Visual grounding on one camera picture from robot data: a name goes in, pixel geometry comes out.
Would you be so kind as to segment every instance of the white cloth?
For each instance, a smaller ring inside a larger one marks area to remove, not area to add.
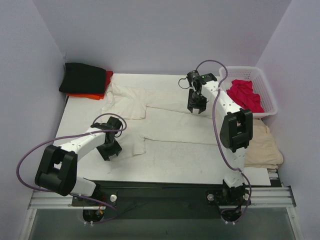
[[[115,113],[126,119],[128,128],[118,139],[120,158],[146,152],[145,139],[216,145],[212,127],[212,104],[206,111],[190,114],[184,92],[165,92],[112,84],[103,113]],[[261,120],[253,120],[253,139],[245,156],[245,166],[275,169],[283,162],[270,130]]]

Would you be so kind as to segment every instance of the folded black cloth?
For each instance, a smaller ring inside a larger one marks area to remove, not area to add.
[[[59,91],[68,94],[104,94],[106,70],[78,62],[65,64]]]

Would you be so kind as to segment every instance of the white wall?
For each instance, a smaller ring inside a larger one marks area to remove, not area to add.
[[[0,239],[17,239],[32,191],[16,177],[19,159],[55,135],[64,97],[63,57],[31,0],[0,4]],[[41,151],[26,159],[22,177],[34,183]]]
[[[186,74],[206,59],[254,66],[291,0],[33,1],[69,61]]]
[[[319,0],[292,0],[257,63],[279,106],[267,123],[284,155],[280,178],[292,186],[308,240],[320,236],[319,13]]]

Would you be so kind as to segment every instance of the red folded cloth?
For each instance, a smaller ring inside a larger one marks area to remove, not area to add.
[[[253,113],[264,113],[261,107],[260,95],[254,93],[252,81],[233,80],[232,86],[226,91],[229,97],[244,109],[250,109]]]
[[[104,85],[104,92],[106,92],[108,85],[111,83],[111,77],[114,74],[113,71],[106,71],[105,72],[105,85]],[[67,93],[70,97],[79,97],[79,98],[88,98],[94,100],[100,100],[105,98],[104,93],[96,93],[96,94],[73,94]]]

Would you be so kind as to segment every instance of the white plastic basket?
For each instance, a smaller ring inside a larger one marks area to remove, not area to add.
[[[275,115],[278,112],[275,97],[271,92],[267,78],[259,68],[252,66],[227,66],[226,68],[228,77],[221,84],[224,91],[231,88],[233,80],[239,79],[252,81],[253,92],[260,95],[264,112],[253,113],[253,118],[260,119],[265,116]],[[219,69],[219,73],[221,79],[226,76],[226,70],[223,67]]]

